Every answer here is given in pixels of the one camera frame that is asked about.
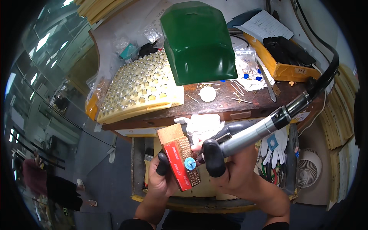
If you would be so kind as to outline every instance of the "woman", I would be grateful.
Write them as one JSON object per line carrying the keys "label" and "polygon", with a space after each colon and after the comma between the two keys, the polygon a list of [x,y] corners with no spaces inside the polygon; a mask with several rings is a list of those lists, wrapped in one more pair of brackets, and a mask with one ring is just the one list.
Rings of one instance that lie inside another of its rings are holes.
{"label": "woman", "polygon": [[64,178],[48,174],[42,170],[40,165],[40,155],[34,152],[36,159],[26,159],[22,162],[17,158],[14,160],[16,170],[23,175],[25,184],[31,191],[39,196],[40,194],[47,196],[55,203],[64,208],[80,211],[82,205],[90,205],[97,207],[97,202],[93,200],[82,200],[77,191],[85,191],[85,187],[81,179],[77,179],[77,184]]}

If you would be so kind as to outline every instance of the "small fan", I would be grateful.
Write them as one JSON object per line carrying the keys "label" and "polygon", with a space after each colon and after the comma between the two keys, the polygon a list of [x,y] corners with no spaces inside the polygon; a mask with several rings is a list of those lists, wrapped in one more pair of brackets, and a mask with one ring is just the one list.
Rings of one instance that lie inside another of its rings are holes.
{"label": "small fan", "polygon": [[316,182],[322,170],[322,162],[317,151],[303,149],[297,170],[298,186],[306,188]]}

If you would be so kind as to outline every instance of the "pink shirt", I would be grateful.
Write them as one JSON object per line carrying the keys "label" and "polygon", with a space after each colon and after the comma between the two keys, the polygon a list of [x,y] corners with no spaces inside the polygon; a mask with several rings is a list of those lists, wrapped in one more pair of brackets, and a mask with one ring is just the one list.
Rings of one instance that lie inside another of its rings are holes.
{"label": "pink shirt", "polygon": [[47,172],[36,166],[34,159],[26,159],[23,162],[23,178],[31,191],[39,196],[47,196],[46,180]]}

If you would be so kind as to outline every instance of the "paper document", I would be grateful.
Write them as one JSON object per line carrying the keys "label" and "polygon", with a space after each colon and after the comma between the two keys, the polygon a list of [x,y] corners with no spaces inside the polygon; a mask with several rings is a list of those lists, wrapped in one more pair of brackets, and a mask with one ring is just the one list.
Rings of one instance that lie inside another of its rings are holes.
{"label": "paper document", "polygon": [[294,34],[267,11],[262,10],[241,26],[234,26],[263,43],[264,38],[283,36],[290,39]]}

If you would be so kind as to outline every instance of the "black skirt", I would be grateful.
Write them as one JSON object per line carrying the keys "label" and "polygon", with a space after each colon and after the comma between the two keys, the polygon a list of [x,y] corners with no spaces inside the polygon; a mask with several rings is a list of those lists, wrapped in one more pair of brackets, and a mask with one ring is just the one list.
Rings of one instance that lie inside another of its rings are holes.
{"label": "black skirt", "polygon": [[48,174],[46,181],[47,197],[67,209],[80,211],[83,200],[77,193],[77,185],[64,178]]}

